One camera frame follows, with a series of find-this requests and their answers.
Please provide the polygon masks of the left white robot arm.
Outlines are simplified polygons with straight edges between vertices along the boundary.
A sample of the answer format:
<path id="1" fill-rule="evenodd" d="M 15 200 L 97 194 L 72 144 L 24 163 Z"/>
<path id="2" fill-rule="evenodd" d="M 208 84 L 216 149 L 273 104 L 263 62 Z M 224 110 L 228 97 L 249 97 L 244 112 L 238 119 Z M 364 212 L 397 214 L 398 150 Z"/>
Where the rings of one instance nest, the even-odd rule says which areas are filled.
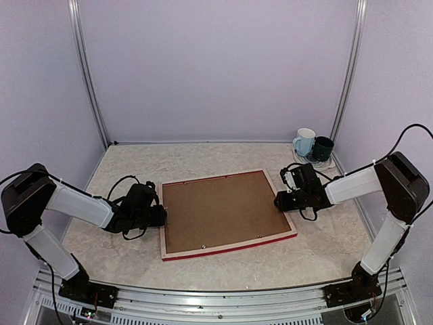
<path id="1" fill-rule="evenodd" d="M 125 240 L 131 230 L 145 232 L 166 222 L 167 212 L 151 181 L 137 181 L 126 195 L 110 200 L 80 190 L 36 163 L 5 177 L 1 185 L 5 233 L 23 239 L 38 258 L 68 281 L 68 290 L 80 301 L 90 300 L 95 287 L 76 258 L 43 225 L 44 212 L 79 219 L 105 232 L 121 234 Z"/>

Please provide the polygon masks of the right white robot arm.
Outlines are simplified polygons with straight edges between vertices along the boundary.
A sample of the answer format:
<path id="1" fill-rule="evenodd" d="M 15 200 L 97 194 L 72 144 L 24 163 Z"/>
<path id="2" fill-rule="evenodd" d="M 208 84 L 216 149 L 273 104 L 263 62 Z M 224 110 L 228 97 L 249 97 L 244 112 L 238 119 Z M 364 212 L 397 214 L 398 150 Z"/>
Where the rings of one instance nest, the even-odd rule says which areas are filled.
<path id="1" fill-rule="evenodd" d="M 320 180 L 311 163 L 286 167 L 280 177 L 286 189 L 277 193 L 274 205 L 281 212 L 312 209 L 317 213 L 358 197 L 382 194 L 387 215 L 359 263 L 370 276 L 379 273 L 395 254 L 430 195 L 427 179 L 401 152 L 327 183 Z"/>

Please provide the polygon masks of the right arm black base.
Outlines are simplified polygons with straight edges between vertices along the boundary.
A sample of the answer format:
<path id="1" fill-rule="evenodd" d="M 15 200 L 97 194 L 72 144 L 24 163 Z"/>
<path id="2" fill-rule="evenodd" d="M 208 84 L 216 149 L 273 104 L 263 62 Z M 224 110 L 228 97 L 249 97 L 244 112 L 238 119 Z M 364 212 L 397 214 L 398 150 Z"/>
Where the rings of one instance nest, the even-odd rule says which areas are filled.
<path id="1" fill-rule="evenodd" d="M 323 288 L 328 308 L 372 299 L 382 294 L 378 282 L 378 273 L 371 275 L 358 262 L 351 273 L 351 279 L 339 284 L 330 284 Z"/>

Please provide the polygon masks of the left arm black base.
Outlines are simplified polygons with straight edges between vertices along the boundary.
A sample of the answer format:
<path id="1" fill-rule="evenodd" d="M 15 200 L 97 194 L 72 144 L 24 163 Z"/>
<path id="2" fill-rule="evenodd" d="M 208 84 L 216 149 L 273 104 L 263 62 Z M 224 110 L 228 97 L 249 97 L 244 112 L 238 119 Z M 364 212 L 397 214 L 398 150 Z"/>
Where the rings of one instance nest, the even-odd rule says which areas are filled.
<path id="1" fill-rule="evenodd" d="M 90 281 L 89 275 L 78 259 L 74 255 L 72 258 L 78 264 L 78 272 L 71 279 L 62 280 L 59 296 L 94 307 L 113 309 L 119 289 Z"/>

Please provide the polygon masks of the white coaster plate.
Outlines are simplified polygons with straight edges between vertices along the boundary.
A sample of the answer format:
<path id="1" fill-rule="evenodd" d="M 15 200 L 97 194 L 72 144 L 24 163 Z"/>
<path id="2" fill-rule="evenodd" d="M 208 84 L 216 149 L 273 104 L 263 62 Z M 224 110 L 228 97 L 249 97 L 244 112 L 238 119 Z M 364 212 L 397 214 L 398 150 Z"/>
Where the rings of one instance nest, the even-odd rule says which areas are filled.
<path id="1" fill-rule="evenodd" d="M 321 162 L 318 160 L 314 160 L 311 155 L 307 157 L 299 156 L 297 151 L 293 148 L 292 149 L 294 160 L 297 163 L 301 164 L 307 164 L 311 163 L 314 169 L 318 171 L 326 171 L 330 169 L 334 169 L 336 167 L 336 164 L 332 158 L 328 158 L 325 162 Z"/>

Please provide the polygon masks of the dark green mug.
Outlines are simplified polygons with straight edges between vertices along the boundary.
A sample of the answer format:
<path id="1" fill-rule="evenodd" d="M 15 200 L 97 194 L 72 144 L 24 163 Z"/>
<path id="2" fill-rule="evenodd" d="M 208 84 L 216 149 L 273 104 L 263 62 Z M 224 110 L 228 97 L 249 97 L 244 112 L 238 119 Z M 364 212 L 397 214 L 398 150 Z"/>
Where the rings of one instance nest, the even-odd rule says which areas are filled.
<path id="1" fill-rule="evenodd" d="M 330 158 L 333 149 L 334 142 L 330 138 L 319 136 L 315 138 L 311 156 L 316 161 L 325 162 Z"/>

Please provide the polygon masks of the light blue mug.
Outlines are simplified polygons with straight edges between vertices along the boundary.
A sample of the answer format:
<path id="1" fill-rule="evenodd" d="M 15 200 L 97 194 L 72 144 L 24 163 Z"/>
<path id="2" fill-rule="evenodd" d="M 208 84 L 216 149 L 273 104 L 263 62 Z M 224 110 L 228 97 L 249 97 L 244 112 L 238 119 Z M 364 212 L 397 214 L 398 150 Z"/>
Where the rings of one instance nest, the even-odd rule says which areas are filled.
<path id="1" fill-rule="evenodd" d="M 300 128 L 293 140 L 293 147 L 299 156 L 305 157 L 312 150 L 316 133 L 312 129 Z"/>

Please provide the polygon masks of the aluminium front rail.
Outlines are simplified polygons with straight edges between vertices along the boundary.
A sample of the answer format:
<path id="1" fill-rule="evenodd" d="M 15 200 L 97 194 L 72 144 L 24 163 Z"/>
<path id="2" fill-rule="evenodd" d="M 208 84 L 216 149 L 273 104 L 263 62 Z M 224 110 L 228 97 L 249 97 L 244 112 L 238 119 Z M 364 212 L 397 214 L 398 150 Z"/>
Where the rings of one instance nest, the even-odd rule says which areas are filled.
<path id="1" fill-rule="evenodd" d="M 400 269 L 378 276 L 381 295 L 335 298 L 349 279 L 258 290 L 169 290 L 117 284 L 96 303 L 58 294 L 61 278 L 40 269 L 20 324 L 419 324 Z"/>

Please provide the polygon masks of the right aluminium corner post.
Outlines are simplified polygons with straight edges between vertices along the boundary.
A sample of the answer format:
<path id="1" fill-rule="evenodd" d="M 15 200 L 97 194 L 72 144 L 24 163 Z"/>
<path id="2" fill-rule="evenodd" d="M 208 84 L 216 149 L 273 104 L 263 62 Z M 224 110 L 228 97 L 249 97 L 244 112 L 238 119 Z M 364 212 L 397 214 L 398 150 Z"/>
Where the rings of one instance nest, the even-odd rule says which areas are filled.
<path id="1" fill-rule="evenodd" d="M 356 17 L 355 17 L 355 25 L 352 33 L 352 40 L 350 43 L 348 62 L 344 73 L 344 80 L 343 80 L 342 90 L 340 92 L 340 96 L 338 100 L 334 123 L 332 125 L 332 130 L 330 133 L 330 137 L 333 142 L 336 142 L 338 138 L 338 134 L 341 130 L 342 123 L 344 120 L 344 114 L 346 112 L 347 103 L 350 96 L 352 82 L 355 77 L 357 61 L 359 57 L 359 50 L 361 48 L 361 43 L 363 38 L 366 12 L 367 12 L 367 0 L 358 0 Z"/>

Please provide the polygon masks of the aluminium corner post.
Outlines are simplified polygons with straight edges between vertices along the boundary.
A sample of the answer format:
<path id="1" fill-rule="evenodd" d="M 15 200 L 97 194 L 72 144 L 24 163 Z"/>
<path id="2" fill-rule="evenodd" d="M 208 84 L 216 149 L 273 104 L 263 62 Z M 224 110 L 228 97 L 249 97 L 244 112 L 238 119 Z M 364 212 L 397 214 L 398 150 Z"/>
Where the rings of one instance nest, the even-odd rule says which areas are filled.
<path id="1" fill-rule="evenodd" d="M 80 8 L 77 0 L 68 0 L 68 11 L 72 26 L 72 34 L 74 37 L 78 62 L 83 77 L 85 91 L 89 99 L 91 113 L 93 115 L 97 132 L 105 150 L 110 146 L 110 139 L 106 129 L 106 125 L 97 101 L 97 95 L 91 76 L 91 69 L 87 58 L 87 50 L 85 47 L 85 38 L 81 24 Z"/>
<path id="2" fill-rule="evenodd" d="M 352 33 L 352 40 L 350 43 L 348 62 L 344 73 L 344 80 L 343 80 L 342 90 L 340 92 L 340 96 L 338 100 L 334 123 L 332 125 L 332 130 L 330 133 L 330 137 L 333 142 L 336 142 L 338 138 L 338 134 L 341 130 L 342 123 L 344 120 L 344 114 L 346 112 L 347 103 L 350 96 L 352 82 L 355 77 L 357 61 L 359 57 L 359 50 L 361 48 L 361 43 L 363 38 L 366 12 L 367 12 L 367 0 L 358 0 L 356 17 L 355 17 L 355 25 Z"/>

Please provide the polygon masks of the left aluminium corner post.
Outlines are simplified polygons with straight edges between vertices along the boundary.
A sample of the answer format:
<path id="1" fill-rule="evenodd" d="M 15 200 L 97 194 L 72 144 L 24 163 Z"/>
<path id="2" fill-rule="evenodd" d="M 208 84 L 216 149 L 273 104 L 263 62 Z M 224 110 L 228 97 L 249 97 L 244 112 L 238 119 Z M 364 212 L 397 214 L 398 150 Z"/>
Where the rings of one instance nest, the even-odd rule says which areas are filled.
<path id="1" fill-rule="evenodd" d="M 106 125 L 97 101 L 97 95 L 91 76 L 91 69 L 87 58 L 87 50 L 85 47 L 85 38 L 81 24 L 80 8 L 77 0 L 68 0 L 68 11 L 72 26 L 72 34 L 74 37 L 78 62 L 83 77 L 85 91 L 89 99 L 91 113 L 93 115 L 97 132 L 105 150 L 110 146 L 110 139 L 106 129 Z"/>

